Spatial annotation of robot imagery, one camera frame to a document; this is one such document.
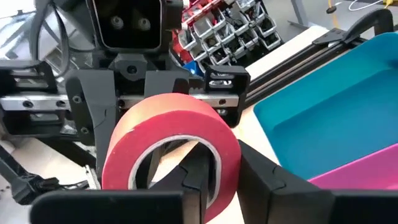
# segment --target gray floor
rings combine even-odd
[[[293,27],[289,25],[287,22],[296,21],[296,17],[294,14],[293,7],[291,5],[290,0],[264,0],[266,4],[266,8],[271,15],[272,18],[275,19],[277,23],[277,29],[279,31],[280,36],[284,41],[288,41],[302,32],[302,29]],[[340,28],[347,30],[349,27],[357,21],[361,16],[365,15],[367,12],[383,6],[374,6],[368,9],[364,9],[361,11],[350,12],[348,10],[350,2],[343,1],[342,4],[338,6],[338,10],[335,12],[338,18],[338,22],[340,24]],[[363,3],[358,3],[356,7],[363,6]],[[320,26],[326,28],[333,27],[333,21],[331,15],[326,14],[326,9],[328,7],[327,0],[304,0],[304,6],[306,9],[306,13],[308,19]],[[398,7],[390,7],[394,15],[395,24],[398,24]],[[370,39],[373,36],[373,32],[370,30],[366,32],[363,37]],[[39,142],[33,141],[30,143],[29,148],[42,148],[43,145],[40,145]],[[40,154],[41,150],[28,150],[26,147],[18,149],[15,154],[20,154],[23,160],[29,161],[31,156]],[[48,166],[57,166],[57,161],[60,160],[62,156],[52,151],[51,156],[43,156],[42,164],[48,164]],[[32,172],[40,173],[44,176],[57,176],[56,173],[53,173],[51,169],[46,170],[37,170],[34,164],[30,164],[27,168]],[[79,172],[79,167],[75,167],[75,170],[64,170],[63,172]],[[83,178],[83,173],[81,176],[70,177],[70,179],[63,179],[63,183],[72,183],[77,182]],[[12,202],[10,190],[7,189],[9,184],[0,177],[0,223],[2,224],[25,224],[28,223],[28,211],[29,207],[22,207]]]

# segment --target screw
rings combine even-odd
[[[122,29],[124,26],[124,22],[119,16],[114,16],[111,18],[111,25],[115,29]]]
[[[137,67],[130,65],[127,67],[127,72],[130,74],[135,74],[135,73],[137,73]]]
[[[218,109],[218,110],[217,110],[217,113],[218,113],[220,116],[225,116],[225,115],[228,113],[228,111],[227,111],[227,110],[224,110],[224,109]]]
[[[81,97],[80,96],[74,96],[74,97],[72,97],[72,100],[75,103],[81,103]]]
[[[143,31],[148,31],[150,30],[150,22],[146,18],[141,18],[138,20],[138,26],[140,27],[141,30]]]
[[[124,100],[118,100],[118,106],[119,108],[124,108],[126,106],[126,102],[124,102]]]
[[[55,105],[58,106],[59,108],[64,108],[64,107],[67,106],[67,104],[66,104],[64,101],[62,101],[62,100],[58,100],[58,101],[55,103]]]
[[[33,107],[33,103],[30,101],[25,100],[22,105],[26,108],[32,108]]]
[[[82,127],[82,128],[80,129],[80,132],[82,132],[83,134],[88,134],[90,131],[88,130],[88,128]]]

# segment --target black bracket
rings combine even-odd
[[[233,128],[239,124],[250,84],[249,73],[241,66],[209,66],[205,73],[206,93],[228,93],[239,96],[234,108],[215,108],[222,119]]]
[[[0,60],[0,96],[24,94],[28,92],[58,93],[57,82],[50,65],[46,62],[27,60]],[[30,99],[22,102],[24,110],[4,110],[0,106],[0,125],[6,134],[14,137],[74,139],[70,133],[62,133],[67,112],[33,111],[35,105]],[[40,119],[42,114],[52,115],[52,119]]]
[[[314,40],[315,45],[329,44],[331,42],[343,42],[349,44],[354,39],[370,28],[374,28],[374,35],[383,34],[394,31],[394,21],[391,11],[388,9],[376,9],[352,25],[346,32],[337,28],[333,28],[325,35]]]

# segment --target floor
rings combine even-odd
[[[288,41],[302,32],[302,29],[293,27],[287,22],[288,20],[297,20],[290,0],[264,0],[264,2],[269,14],[275,19],[278,25],[277,30],[284,41]],[[350,3],[349,1],[342,1],[335,12],[340,23],[340,29],[348,29],[367,12],[383,7],[374,6],[361,11],[350,12],[348,10]],[[361,7],[364,5],[363,3],[358,3],[357,6]],[[316,22],[323,27],[333,27],[331,16],[325,12],[328,7],[327,0],[306,0],[304,1],[304,7],[309,21]],[[398,7],[391,7],[390,10],[394,15],[395,24],[398,24]],[[372,36],[372,30],[363,34],[363,37],[367,39]],[[35,139],[28,139],[21,145],[12,154],[29,171],[38,173],[43,177],[57,176],[63,184],[70,184],[84,179],[85,175],[81,167],[47,148],[41,142]],[[23,207],[14,203],[8,186],[9,184],[0,176],[0,223],[29,223],[29,206]]]

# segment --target yellow cable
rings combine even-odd
[[[331,3],[331,0],[328,0],[328,3],[329,3],[329,8],[331,8],[331,7],[333,6],[332,3]],[[333,13],[333,14],[331,15],[331,17],[332,17],[332,19],[333,19],[333,25],[334,25],[334,27],[339,28],[338,20],[337,20],[336,14]]]

